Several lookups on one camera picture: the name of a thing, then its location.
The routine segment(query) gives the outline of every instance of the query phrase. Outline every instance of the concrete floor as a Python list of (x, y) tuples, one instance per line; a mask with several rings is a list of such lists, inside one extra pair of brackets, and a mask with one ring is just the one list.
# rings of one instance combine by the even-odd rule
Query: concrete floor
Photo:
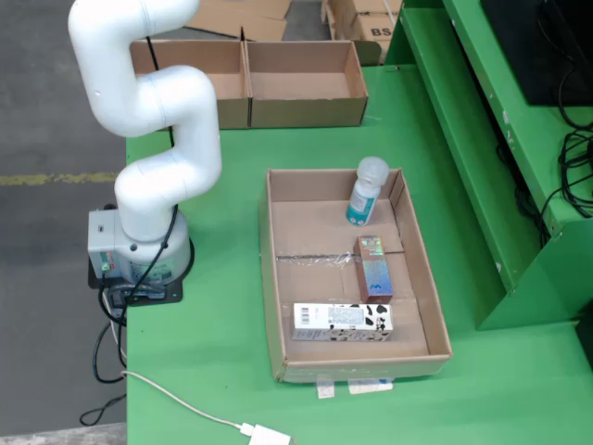
[[(285, 40), (328, 39), (320, 1), (293, 2)], [(77, 427), (82, 412), (125, 391), (93, 379), (105, 318), (86, 285), (87, 212), (115, 200), (114, 174), (91, 173), (121, 170), (125, 145), (89, 109), (71, 3), (0, 1), (0, 437)], [(111, 338), (99, 360), (104, 375), (119, 371)], [(102, 423), (124, 420), (121, 403)]]

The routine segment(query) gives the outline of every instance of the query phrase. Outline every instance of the cow print box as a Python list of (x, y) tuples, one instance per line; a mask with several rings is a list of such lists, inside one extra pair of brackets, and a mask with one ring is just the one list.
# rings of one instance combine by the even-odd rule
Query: cow print box
[(388, 304), (295, 303), (293, 340), (386, 341), (393, 331)]

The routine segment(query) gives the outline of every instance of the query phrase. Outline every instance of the power adapter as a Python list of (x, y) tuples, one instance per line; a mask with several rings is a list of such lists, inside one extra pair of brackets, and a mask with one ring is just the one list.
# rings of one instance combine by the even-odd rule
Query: power adapter
[(290, 445), (290, 436), (261, 425), (242, 424), (241, 434), (251, 437), (249, 445)]

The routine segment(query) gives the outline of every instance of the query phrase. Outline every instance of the plastic bottle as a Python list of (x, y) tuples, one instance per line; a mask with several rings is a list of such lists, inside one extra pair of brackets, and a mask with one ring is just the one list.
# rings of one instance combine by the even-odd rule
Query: plastic bottle
[(354, 184), (346, 216), (352, 224), (362, 226), (372, 216), (381, 187), (387, 181), (389, 166), (381, 158), (370, 156), (360, 162), (357, 175), (359, 179)]

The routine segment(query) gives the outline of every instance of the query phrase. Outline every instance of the computer monitor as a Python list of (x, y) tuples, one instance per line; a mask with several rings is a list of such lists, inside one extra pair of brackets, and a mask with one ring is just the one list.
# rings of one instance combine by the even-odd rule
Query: computer monitor
[(545, 0), (543, 13), (553, 24), (566, 53), (574, 60), (589, 90), (593, 91), (593, 2)]
[(575, 65), (562, 103), (593, 105), (593, 71), (587, 70), (593, 61), (593, 39), (587, 39), (593, 1), (482, 0), (482, 6), (528, 103), (556, 106), (561, 80)]

